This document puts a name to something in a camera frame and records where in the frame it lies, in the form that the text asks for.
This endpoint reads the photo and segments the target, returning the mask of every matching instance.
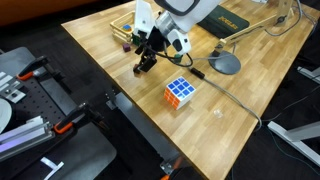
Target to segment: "gray cable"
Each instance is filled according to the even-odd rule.
[[[268,30],[265,29],[265,31],[270,35],[270,36],[281,36],[283,35],[284,33],[288,32],[289,30],[291,30],[294,26],[296,26],[300,20],[301,20],[301,17],[302,17],[302,8],[301,8],[301,3],[300,3],[300,0],[296,0],[297,1],[297,4],[298,4],[298,9],[299,9],[299,18],[298,20],[292,25],[290,26],[288,29],[286,29],[285,31],[283,31],[282,33],[279,33],[279,34],[274,34],[274,33],[271,33],[269,32]]]
[[[232,56],[236,52],[236,42],[233,43],[233,49],[232,49],[232,54],[227,54],[223,56],[218,56],[218,57],[204,57],[204,58],[192,58],[192,60],[209,60],[209,59],[220,59],[228,56]]]
[[[311,36],[311,35],[314,33],[314,31],[316,30],[316,27],[317,27],[317,25],[318,25],[318,21],[317,21],[314,17],[312,17],[311,15],[305,13],[303,10],[302,10],[302,13],[303,13],[303,15],[304,15],[306,18],[308,18],[308,19],[312,22],[312,24],[313,24],[313,28],[312,28],[312,31],[311,31],[311,33],[310,33],[310,36]]]
[[[210,81],[209,79],[207,79],[206,77],[204,77],[204,81],[206,81],[207,83],[209,83],[210,85],[216,87],[217,89],[219,89],[220,91],[226,93],[233,101],[235,101],[238,105],[240,105],[242,108],[244,108],[246,111],[248,111],[251,115],[253,115],[254,117],[256,117],[259,121],[259,126],[255,131],[259,131],[262,127],[262,120],[261,118],[250,108],[248,108],[247,106],[245,106],[236,96],[234,96],[233,94],[231,94],[229,91],[227,91],[226,89],[220,87],[218,84]]]

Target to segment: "wire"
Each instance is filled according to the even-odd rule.
[[[289,104],[289,105],[288,105],[288,106],[286,106],[285,108],[283,108],[283,109],[282,109],[282,111],[281,111],[279,114],[277,114],[275,117],[270,118],[270,119],[266,119],[266,120],[262,120],[262,121],[273,121],[273,120],[277,119],[279,116],[281,116],[281,115],[282,115],[282,113],[283,113],[285,110],[287,110],[287,109],[289,109],[290,107],[292,107],[292,106],[294,106],[294,105],[298,104],[299,102],[301,102],[301,101],[303,101],[303,100],[307,99],[307,98],[308,98],[312,93],[316,92],[319,88],[320,88],[320,85],[319,85],[319,86],[317,86],[317,87],[315,87],[314,89],[312,89],[312,90],[311,90],[311,91],[310,91],[306,96],[302,97],[301,99],[299,99],[299,100],[297,100],[297,101],[295,101],[295,102],[293,102],[293,103]]]
[[[207,83],[209,83],[210,85],[216,87],[217,89],[219,89],[220,91],[226,93],[229,97],[231,97],[231,99],[233,101],[235,101],[239,106],[241,106],[242,108],[244,108],[246,111],[248,111],[251,115],[253,115],[255,118],[258,119],[258,122],[259,122],[259,126],[257,129],[255,129],[255,131],[259,131],[261,129],[261,126],[262,126],[262,121],[261,121],[261,118],[253,111],[251,110],[250,108],[248,108],[247,106],[245,106],[236,96],[234,96],[233,94],[231,94],[229,91],[227,91],[226,89],[220,87],[218,84],[210,81],[209,79],[207,79],[206,77],[203,78],[204,81],[206,81]]]
[[[283,31],[282,33],[279,33],[279,34],[274,34],[274,33],[271,33],[269,32],[267,29],[265,29],[265,31],[270,35],[270,36],[281,36],[283,34],[285,34],[286,32],[288,32],[289,30],[291,30],[294,26],[296,26],[300,20],[301,20],[301,17],[302,17],[302,8],[301,8],[301,3],[300,3],[300,0],[296,0],[297,1],[297,4],[298,4],[298,9],[299,9],[299,18],[298,20],[292,25],[290,26],[288,29],[286,29],[285,31]]]
[[[313,24],[313,28],[312,28],[312,31],[311,31],[311,33],[310,33],[310,36],[311,36],[311,35],[314,33],[314,31],[316,30],[316,27],[317,27],[317,25],[318,25],[318,20],[316,20],[313,16],[305,13],[303,10],[302,10],[302,14],[303,14],[306,18],[308,18],[308,19],[312,22],[312,24]]]
[[[268,130],[269,133],[271,134],[274,144],[277,146],[277,148],[278,148],[284,155],[286,155],[286,156],[288,156],[288,157],[290,157],[290,158],[292,158],[292,159],[295,159],[295,160],[298,160],[298,161],[302,162],[303,164],[307,165],[310,169],[312,169],[313,172],[315,172],[318,176],[320,176],[320,173],[318,173],[318,172],[317,172],[310,164],[308,164],[306,161],[303,161],[302,159],[299,159],[299,158],[297,158],[297,157],[294,157],[294,156],[286,153],[283,149],[281,149],[280,146],[278,145],[276,139],[274,138],[273,133],[270,131],[269,128],[267,128],[267,130]]]
[[[236,45],[237,45],[236,42],[234,42],[233,43],[232,54],[227,54],[227,55],[217,56],[217,57],[192,58],[192,60],[195,61],[195,60],[221,59],[221,58],[224,58],[224,57],[232,56],[232,55],[234,55],[234,53],[236,51]]]
[[[178,60],[178,59],[180,59],[180,58],[168,56],[167,53],[166,53],[166,50],[165,50],[165,54],[160,54],[160,53],[158,53],[157,51],[153,50],[153,49],[152,49],[151,47],[149,47],[148,45],[144,45],[144,47],[146,47],[148,50],[150,50],[150,51],[153,52],[154,54],[156,54],[156,55],[158,55],[158,56],[160,56],[160,57],[163,57],[163,58],[168,59],[171,63],[173,63],[173,64],[175,64],[175,65],[177,65],[177,66],[180,66],[180,67],[191,67],[191,66],[193,65],[193,60],[192,60],[192,58],[190,57],[190,55],[189,55],[188,53],[186,53],[186,54],[187,54],[187,56],[188,56],[188,58],[189,58],[189,60],[190,60],[190,63],[187,63],[187,65],[183,65],[183,64],[174,62],[173,59],[177,59],[177,60]]]

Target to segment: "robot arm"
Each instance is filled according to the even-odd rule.
[[[147,44],[155,51],[163,51],[163,43],[166,43],[167,46],[172,45],[177,54],[184,55],[191,50],[187,33],[193,25],[204,19],[219,4],[220,0],[183,0],[183,2],[181,0],[155,0],[155,2],[165,9],[157,19],[152,16],[149,3],[143,0],[136,1],[134,34],[137,36],[144,34],[143,38],[146,42],[143,44]],[[145,57],[138,66],[150,62],[148,58],[152,56],[152,51],[149,49],[148,52],[148,49],[145,48],[142,56]]]

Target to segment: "wooden table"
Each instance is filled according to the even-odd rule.
[[[152,1],[153,10],[160,8]],[[251,24],[276,13],[276,0],[267,5],[251,1],[225,0],[221,5]],[[185,155],[204,177],[226,177],[240,151],[257,125],[257,120],[227,95],[192,75],[188,69],[158,57],[158,63],[137,77],[132,69],[140,56],[125,53],[113,37],[110,22],[135,9],[135,2],[95,13],[62,26],[83,49],[105,70],[107,76]],[[319,12],[303,6],[316,19]],[[297,19],[297,13],[289,25]],[[281,32],[283,29],[272,28]],[[245,105],[262,115],[290,65],[311,32],[312,23],[305,17],[291,31],[280,37],[258,32],[237,44],[235,55],[242,69],[236,75],[223,75],[213,70],[208,61],[196,61],[194,67],[206,77],[237,96]],[[207,57],[218,39],[199,26],[189,32],[192,57]],[[229,52],[232,46],[226,47]],[[174,110],[163,98],[168,83],[185,77],[196,89],[192,100]],[[214,114],[219,110],[223,116]]]

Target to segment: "floor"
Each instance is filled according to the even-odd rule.
[[[304,0],[301,2],[320,9],[320,3],[315,1]],[[113,134],[108,135],[108,139],[118,150],[118,155],[97,179],[159,179],[164,175],[159,168],[162,158],[120,110],[110,111],[108,109],[105,105],[108,98],[105,96],[104,84],[108,82],[104,81],[103,72],[92,63],[90,57],[60,26],[64,22],[118,4],[120,3],[116,0],[102,0],[72,10],[3,27],[0,30],[0,49],[6,52],[25,46],[36,57],[46,55],[50,64],[66,77],[63,83],[69,89],[71,98],[76,103],[89,101],[106,117],[106,122],[113,129]],[[263,114],[263,119],[270,119],[282,112],[275,121],[287,129],[319,121],[319,90],[310,94],[318,84],[305,78],[296,70],[298,66],[310,70],[320,66],[319,41],[320,28],[318,27],[300,51]],[[286,108],[289,104],[305,96],[308,96],[306,100]],[[320,153],[320,138],[313,138],[305,143]],[[320,168],[287,145],[286,142],[273,136],[267,128],[262,128],[251,135],[226,179],[312,180],[320,179]]]

